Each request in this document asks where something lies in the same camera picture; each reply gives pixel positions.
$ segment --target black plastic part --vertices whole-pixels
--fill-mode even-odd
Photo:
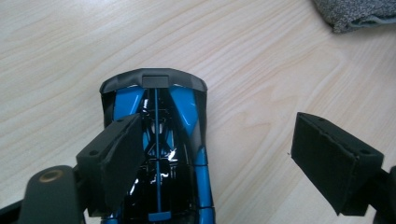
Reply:
[[[195,103],[198,109],[198,120],[200,125],[200,136],[196,137],[200,140],[200,146],[195,146],[199,148],[201,146],[206,146],[206,91],[196,91],[195,92]]]
[[[83,220],[71,167],[54,166],[29,180],[19,224],[80,224]]]
[[[359,191],[382,171],[382,153],[326,119],[298,113],[291,157],[337,214],[365,215]]]
[[[87,178],[82,178],[78,166],[73,168],[75,174],[76,186],[78,191],[78,202],[79,207],[82,209],[81,212],[85,211],[88,207],[88,201],[91,197],[90,183]]]
[[[389,197],[393,200],[390,201],[393,214],[396,214],[396,166],[390,169],[388,187],[390,189]]]
[[[200,78],[172,68],[141,68],[106,80],[99,90],[102,95],[105,127],[113,121],[113,108],[117,90],[130,86],[168,88],[174,85],[197,91],[207,91],[206,84]]]
[[[139,114],[111,123],[78,153],[78,171],[89,182],[90,216],[108,216],[120,207],[144,159]]]
[[[396,202],[396,198],[391,195],[391,191],[395,190],[396,186],[392,186],[391,181],[391,175],[381,170],[370,178],[356,195],[356,198],[366,201],[375,208],[375,223],[396,223],[396,211],[392,206],[392,203]]]
[[[22,201],[10,204],[0,210],[0,223],[16,224],[20,216]]]

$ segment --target blue stripe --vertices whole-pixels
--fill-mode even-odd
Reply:
[[[179,86],[173,86],[169,88],[169,91],[176,104],[181,122],[183,123],[187,134],[191,135],[198,120],[194,91],[192,89]]]
[[[149,213],[148,221],[165,221],[171,219],[171,212]]]
[[[139,86],[117,90],[113,119],[121,119],[136,113],[144,91],[145,89]]]
[[[194,165],[207,165],[207,156],[206,156],[205,147],[199,147]]]
[[[211,207],[213,204],[209,170],[207,166],[195,166],[195,173],[197,174],[199,206]]]
[[[204,208],[199,210],[199,224],[215,223],[215,214],[213,208]]]

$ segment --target light wood surface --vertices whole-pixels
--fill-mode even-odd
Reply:
[[[171,67],[208,88],[218,223],[338,217],[290,157],[296,112],[324,117],[396,164],[396,26],[334,35],[309,1],[2,1],[0,207],[103,130],[99,87]],[[98,219],[89,219],[99,223]]]

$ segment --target wood grain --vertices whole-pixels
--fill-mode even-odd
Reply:
[[[101,83],[172,67],[208,88],[218,223],[372,223],[338,217],[290,158],[298,111],[396,164],[396,26],[334,35],[311,1],[2,1],[0,207],[103,130]]]

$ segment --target round hole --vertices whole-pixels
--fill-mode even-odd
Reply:
[[[370,155],[370,152],[368,150],[362,149],[361,154]]]
[[[61,177],[64,174],[62,170],[51,170],[46,173],[44,173],[42,176],[40,176],[39,181],[41,183],[49,183],[51,181],[54,181]]]
[[[90,156],[95,156],[97,155],[99,152],[96,150],[90,151]]]

